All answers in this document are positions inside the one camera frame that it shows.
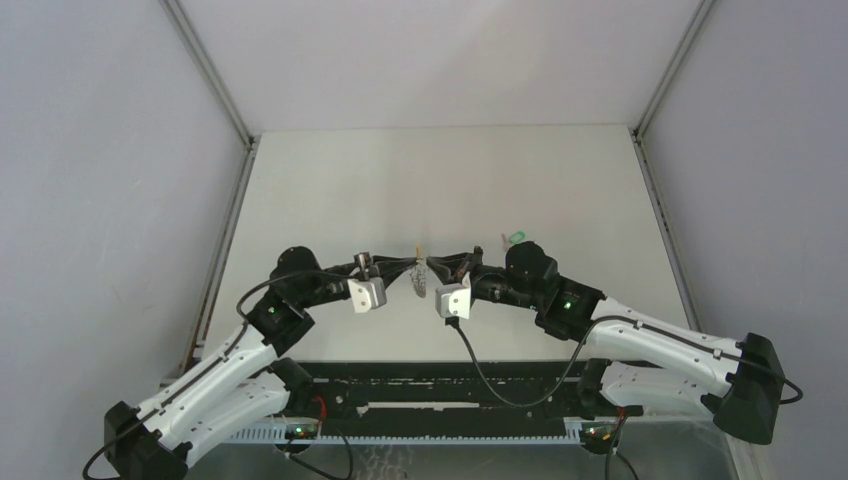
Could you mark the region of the large keyring with yellow grip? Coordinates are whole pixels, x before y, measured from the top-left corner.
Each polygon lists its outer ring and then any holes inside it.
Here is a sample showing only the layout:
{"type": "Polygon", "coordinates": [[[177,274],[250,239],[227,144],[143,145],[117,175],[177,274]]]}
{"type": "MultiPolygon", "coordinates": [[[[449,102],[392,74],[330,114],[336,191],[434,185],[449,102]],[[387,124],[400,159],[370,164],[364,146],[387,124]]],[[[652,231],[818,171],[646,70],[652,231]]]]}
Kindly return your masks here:
{"type": "Polygon", "coordinates": [[[410,280],[419,298],[427,297],[427,265],[421,244],[415,245],[415,265],[410,270],[410,280]]]}

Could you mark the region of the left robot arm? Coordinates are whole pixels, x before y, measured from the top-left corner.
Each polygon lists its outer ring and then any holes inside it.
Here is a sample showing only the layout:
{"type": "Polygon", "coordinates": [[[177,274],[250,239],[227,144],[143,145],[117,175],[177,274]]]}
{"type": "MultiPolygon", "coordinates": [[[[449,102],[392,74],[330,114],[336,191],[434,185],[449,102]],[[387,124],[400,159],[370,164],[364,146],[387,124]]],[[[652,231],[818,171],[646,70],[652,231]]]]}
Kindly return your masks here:
{"type": "Polygon", "coordinates": [[[357,313],[375,310],[417,263],[363,252],[323,268],[304,246],[283,251],[268,280],[237,302],[242,322],[213,353],[138,405],[119,402],[106,413],[101,456],[120,479],[182,479],[254,422],[305,414],[313,379],[286,354],[314,326],[309,308],[351,301],[357,313]]]}

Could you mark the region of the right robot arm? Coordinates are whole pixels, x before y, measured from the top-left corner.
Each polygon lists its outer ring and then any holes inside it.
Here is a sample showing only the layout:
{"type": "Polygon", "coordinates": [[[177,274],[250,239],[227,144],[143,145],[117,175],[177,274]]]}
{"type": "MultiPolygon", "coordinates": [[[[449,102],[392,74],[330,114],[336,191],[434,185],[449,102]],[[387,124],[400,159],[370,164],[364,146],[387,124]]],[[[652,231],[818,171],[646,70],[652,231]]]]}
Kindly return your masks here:
{"type": "Polygon", "coordinates": [[[484,264],[481,248],[425,263],[442,283],[436,309],[452,326],[469,318],[477,301],[504,304],[535,311],[535,324],[558,340],[653,364],[646,379],[608,365],[601,377],[583,383],[578,402],[587,414],[602,416],[614,406],[678,407],[711,415],[720,430],[742,441],[773,441],[790,383],[770,339],[712,336],[637,312],[561,275],[557,261],[532,241],[511,246],[502,267],[484,264]]]}

